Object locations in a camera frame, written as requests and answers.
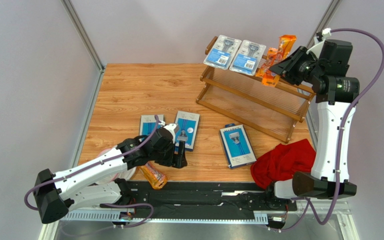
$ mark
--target wooden shelf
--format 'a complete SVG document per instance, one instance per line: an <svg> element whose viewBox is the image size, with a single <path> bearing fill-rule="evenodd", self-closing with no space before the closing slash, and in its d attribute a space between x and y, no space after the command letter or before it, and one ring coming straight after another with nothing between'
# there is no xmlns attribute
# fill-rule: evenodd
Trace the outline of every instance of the wooden shelf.
<svg viewBox="0 0 384 240"><path fill-rule="evenodd" d="M208 54L216 40L215 36L205 49L205 54ZM284 80L275 87L264 86L259 77L211 66L207 66L200 80L206 84L196 99L198 104L286 143L291 140L297 122L304 121L315 96L308 86L295 86ZM241 111L250 108L254 112L252 115L246 114L250 111ZM259 118L258 113L263 112L262 116L271 117Z"/></svg>

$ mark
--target red cloth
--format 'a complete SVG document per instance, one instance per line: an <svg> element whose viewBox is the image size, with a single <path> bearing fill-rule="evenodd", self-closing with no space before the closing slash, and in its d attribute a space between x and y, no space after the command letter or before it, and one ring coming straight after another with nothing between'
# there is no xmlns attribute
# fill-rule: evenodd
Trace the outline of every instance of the red cloth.
<svg viewBox="0 0 384 240"><path fill-rule="evenodd" d="M257 159L251 166L251 176L259 187L266 189L272 181L292 179L297 171L310 173L315 157L316 152L307 139L279 144Z"/></svg>

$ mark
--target orange snack bag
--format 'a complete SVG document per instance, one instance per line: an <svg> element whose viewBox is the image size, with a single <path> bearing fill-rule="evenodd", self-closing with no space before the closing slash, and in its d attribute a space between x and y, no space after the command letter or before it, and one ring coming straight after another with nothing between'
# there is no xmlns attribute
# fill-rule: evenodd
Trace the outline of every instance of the orange snack bag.
<svg viewBox="0 0 384 240"><path fill-rule="evenodd" d="M279 38L279 48L269 48L267 51L266 61L261 66L260 70L255 74L257 77L262 77L261 83L266 86L275 87L280 76L269 71L269 68L275 64L278 64L284 60L291 49L297 37L295 35L283 35Z"/></svg>
<svg viewBox="0 0 384 240"><path fill-rule="evenodd" d="M144 166L138 166L138 169L155 190L162 189L167 183L167 176L158 171L158 169L156 169L150 162L146 163Z"/></svg>

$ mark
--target wooden table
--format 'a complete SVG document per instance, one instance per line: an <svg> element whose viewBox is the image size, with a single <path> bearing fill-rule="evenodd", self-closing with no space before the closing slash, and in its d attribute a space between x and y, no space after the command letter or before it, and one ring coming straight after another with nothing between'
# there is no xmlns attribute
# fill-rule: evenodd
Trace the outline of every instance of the wooden table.
<svg viewBox="0 0 384 240"><path fill-rule="evenodd" d="M174 122L177 111L200 114L193 152L186 152L182 169L156 167L171 181L253 182L250 166L229 169L219 130L235 123L231 118L195 102L204 82L204 64L108 64L91 117L79 164L93 160L106 148L139 134L141 115L164 114ZM281 141L245 126L256 158ZM308 139L306 121L297 123L290 143ZM145 180L136 171L132 180Z"/></svg>

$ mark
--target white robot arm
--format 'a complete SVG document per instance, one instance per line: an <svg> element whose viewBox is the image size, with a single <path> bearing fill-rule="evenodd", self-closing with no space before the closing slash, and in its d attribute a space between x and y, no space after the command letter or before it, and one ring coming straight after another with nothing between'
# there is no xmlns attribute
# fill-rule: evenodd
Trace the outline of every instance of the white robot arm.
<svg viewBox="0 0 384 240"><path fill-rule="evenodd" d="M280 199L314 197L330 199L336 184L336 151L340 123L351 102L359 94L359 81L346 77L352 44L340 40L327 40L329 28L315 37L315 45L301 46L284 61L272 66L270 71L290 84L302 81L312 84L316 93L319 115L319 132L316 158L311 173L296 172L292 179L272 184L274 196ZM354 196L356 185L349 182L347 155L349 132L355 107L344 126L340 157L339 198Z"/></svg>
<svg viewBox="0 0 384 240"><path fill-rule="evenodd" d="M107 176L143 166L148 161L179 169L187 166L184 141L179 142L175 153L175 136L178 131L177 124L168 124L149 136L128 138L104 155L77 167L56 173L51 173L49 169L41 171L33 188L41 222L55 222L69 211L83 207L128 204L122 202L123 195L130 191L125 179L116 179L104 185L94 184Z"/></svg>

